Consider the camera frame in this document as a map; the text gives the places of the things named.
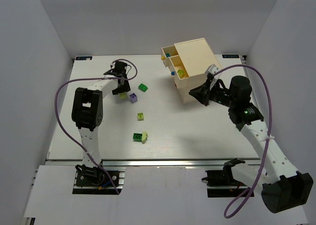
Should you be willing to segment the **cream plastic drawer cabinet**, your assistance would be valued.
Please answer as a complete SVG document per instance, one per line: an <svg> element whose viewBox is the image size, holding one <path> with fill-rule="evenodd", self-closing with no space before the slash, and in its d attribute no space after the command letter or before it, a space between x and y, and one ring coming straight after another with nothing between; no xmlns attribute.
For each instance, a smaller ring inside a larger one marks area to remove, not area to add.
<svg viewBox="0 0 316 225"><path fill-rule="evenodd" d="M180 96L181 101L184 104L195 102L196 99L189 95L189 91L202 85L206 81L205 71L211 64L216 64L219 67L221 67L221 65L204 38L175 43L173 45L175 45L178 56L180 56L189 77L183 80L178 78L175 72L172 71L174 69L171 65L170 57L163 61L163 64L169 69L178 87L186 87L185 96Z"/></svg>

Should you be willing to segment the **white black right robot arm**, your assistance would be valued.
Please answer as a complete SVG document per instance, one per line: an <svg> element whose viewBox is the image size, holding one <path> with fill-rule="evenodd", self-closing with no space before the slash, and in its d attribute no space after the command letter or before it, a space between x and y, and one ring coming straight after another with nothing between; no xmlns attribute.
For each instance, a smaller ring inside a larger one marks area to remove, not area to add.
<svg viewBox="0 0 316 225"><path fill-rule="evenodd" d="M244 76L231 79L229 88L222 80L207 80L190 90L190 96L207 106L211 101L228 107L229 118L250 142L264 162L266 175L261 174L254 189L272 213L306 204L313 186L309 173L300 173L286 158L272 136L259 109L251 103L252 87Z"/></svg>

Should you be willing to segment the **lime green lego front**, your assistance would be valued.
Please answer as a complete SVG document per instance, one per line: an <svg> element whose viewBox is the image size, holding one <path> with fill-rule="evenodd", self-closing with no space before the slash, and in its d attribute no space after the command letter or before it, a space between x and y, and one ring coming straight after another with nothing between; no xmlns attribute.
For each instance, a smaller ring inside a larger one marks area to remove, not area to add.
<svg viewBox="0 0 316 225"><path fill-rule="evenodd" d="M142 143L145 143L148 139L148 133L147 132L142 132Z"/></svg>

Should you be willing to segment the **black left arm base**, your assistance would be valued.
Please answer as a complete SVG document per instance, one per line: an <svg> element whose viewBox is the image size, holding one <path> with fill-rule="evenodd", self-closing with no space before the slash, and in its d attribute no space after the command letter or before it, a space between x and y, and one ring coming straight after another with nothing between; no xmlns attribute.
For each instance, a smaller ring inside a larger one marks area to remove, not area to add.
<svg viewBox="0 0 316 225"><path fill-rule="evenodd" d="M75 195L119 195L123 186L120 171L108 171L107 175L98 167L76 165L76 176L72 194Z"/></svg>

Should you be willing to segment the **cream drawer blue knob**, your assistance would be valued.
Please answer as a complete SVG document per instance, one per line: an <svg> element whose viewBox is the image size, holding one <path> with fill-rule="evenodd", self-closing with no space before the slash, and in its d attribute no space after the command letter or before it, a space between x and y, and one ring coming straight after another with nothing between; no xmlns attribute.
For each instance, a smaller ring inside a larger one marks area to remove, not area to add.
<svg viewBox="0 0 316 225"><path fill-rule="evenodd" d="M176 75L177 75L177 71L179 69L182 69L183 71L185 71L185 77L183 77L182 79L180 79L179 76L177 75L180 80L183 80L183 79L189 77L189 74L188 74L180 56L177 55L177 56L170 57L170 61L171 61L171 65L173 66L173 69L174 69L172 71L175 72Z"/></svg>

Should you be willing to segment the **dark green lego front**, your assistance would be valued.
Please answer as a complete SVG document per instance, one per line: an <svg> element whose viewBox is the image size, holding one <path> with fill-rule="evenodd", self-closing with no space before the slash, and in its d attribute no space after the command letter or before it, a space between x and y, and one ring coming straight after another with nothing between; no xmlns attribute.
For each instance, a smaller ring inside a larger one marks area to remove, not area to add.
<svg viewBox="0 0 316 225"><path fill-rule="evenodd" d="M143 134L141 133L134 133L133 140L137 142L142 142Z"/></svg>

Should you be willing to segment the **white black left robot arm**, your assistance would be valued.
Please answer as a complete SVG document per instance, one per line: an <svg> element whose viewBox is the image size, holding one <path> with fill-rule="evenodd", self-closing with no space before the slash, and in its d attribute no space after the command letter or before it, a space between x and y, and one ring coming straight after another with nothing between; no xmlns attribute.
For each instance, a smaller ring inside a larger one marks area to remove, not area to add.
<svg viewBox="0 0 316 225"><path fill-rule="evenodd" d="M93 168L102 164L98 145L98 127L103 121L103 98L130 91L127 80L128 64L116 61L105 78L87 88L77 88L72 108L72 121L78 128L83 151L82 164Z"/></svg>

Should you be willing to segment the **lime green small lego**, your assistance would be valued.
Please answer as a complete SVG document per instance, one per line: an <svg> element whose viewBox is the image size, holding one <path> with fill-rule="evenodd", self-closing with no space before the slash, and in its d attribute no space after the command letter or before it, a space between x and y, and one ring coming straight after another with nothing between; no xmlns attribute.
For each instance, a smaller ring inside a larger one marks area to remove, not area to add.
<svg viewBox="0 0 316 225"><path fill-rule="evenodd" d="M182 79L183 77L185 77L185 71L183 71L182 69L179 69L177 71L177 75L179 76L180 79Z"/></svg>

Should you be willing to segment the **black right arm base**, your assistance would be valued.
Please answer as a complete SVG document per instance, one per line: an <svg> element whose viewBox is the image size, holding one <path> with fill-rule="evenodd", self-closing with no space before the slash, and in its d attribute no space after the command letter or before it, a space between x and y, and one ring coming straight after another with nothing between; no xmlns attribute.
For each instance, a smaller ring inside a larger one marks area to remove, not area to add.
<svg viewBox="0 0 316 225"><path fill-rule="evenodd" d="M201 179L207 186L208 198L235 198L248 187L233 178L232 167L245 164L242 159L235 158L226 162L221 170L208 170Z"/></svg>

